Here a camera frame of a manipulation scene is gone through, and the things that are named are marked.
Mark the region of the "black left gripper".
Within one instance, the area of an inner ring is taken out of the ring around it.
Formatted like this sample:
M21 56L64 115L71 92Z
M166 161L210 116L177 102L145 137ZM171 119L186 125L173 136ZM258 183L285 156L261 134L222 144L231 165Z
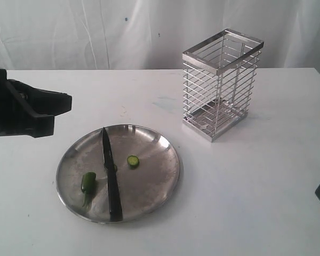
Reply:
M38 114L26 116L25 109L7 88L8 84ZM0 137L52 136L54 135L55 116L67 113L71 111L71 108L72 96L34 88L21 81L8 79L7 71L0 68Z

